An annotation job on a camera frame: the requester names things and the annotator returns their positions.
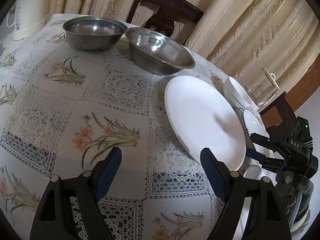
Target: cable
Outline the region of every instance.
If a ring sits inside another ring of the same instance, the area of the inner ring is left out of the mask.
[[[306,173],[303,175],[303,177],[302,177],[302,179],[300,180],[299,184],[296,186],[296,188],[295,188],[294,191],[292,192],[291,197],[290,197],[290,199],[289,199],[289,201],[288,201],[288,203],[287,203],[287,205],[285,206],[284,209],[286,209],[286,208],[288,207],[288,205],[289,205],[290,201],[292,200],[294,194],[296,193],[298,187],[299,187],[300,184],[302,183],[303,179],[306,177],[306,175],[307,175],[307,173],[308,173],[308,171],[309,171],[309,168],[310,168],[310,166],[311,166],[311,157],[312,157],[312,154],[310,154],[310,158],[309,158],[309,162],[308,162],[308,168],[307,168]]]

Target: metal bowl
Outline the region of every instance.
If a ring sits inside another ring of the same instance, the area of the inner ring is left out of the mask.
[[[75,49],[110,49],[128,29],[123,23],[99,16],[77,17],[63,25],[67,41]]]
[[[143,69],[159,75],[171,75],[194,68],[192,55],[180,44],[161,33],[143,28],[125,31],[133,60]]]

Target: beige curtain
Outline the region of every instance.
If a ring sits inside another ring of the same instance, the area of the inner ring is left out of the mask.
[[[305,0],[187,0],[204,12],[197,25],[175,23],[173,38],[235,77],[257,96],[270,90],[262,68],[289,91],[320,52],[318,20]],[[48,13],[101,15],[125,21],[133,0],[48,0]],[[132,23],[157,11],[143,2]]]

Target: lace tablecloth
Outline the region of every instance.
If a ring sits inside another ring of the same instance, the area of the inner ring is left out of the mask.
[[[173,133],[164,88],[190,75],[221,91],[227,76],[192,51],[193,70],[151,74],[132,61],[125,37],[106,52],[76,51],[62,29],[73,17],[52,15],[35,35],[2,40],[0,207],[8,221],[29,239],[50,177],[77,177],[118,146],[121,166],[99,202],[115,239],[207,239],[222,202]],[[246,158],[241,170],[253,163]]]

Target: chair backrest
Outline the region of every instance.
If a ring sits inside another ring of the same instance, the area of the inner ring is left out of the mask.
[[[283,92],[270,105],[268,105],[260,112],[260,115],[262,116],[275,106],[282,119],[282,122],[278,126],[271,126],[266,128],[270,137],[279,137],[282,136],[283,133],[289,134],[296,123],[297,117],[288,104],[287,100],[285,100],[284,97],[286,95],[287,93]]]
[[[137,6],[141,0],[134,0],[129,12],[127,23],[131,23]],[[145,28],[152,28],[170,37],[174,30],[174,21],[179,16],[197,23],[203,12],[186,0],[145,0],[160,6],[158,12],[153,15],[145,25]]]

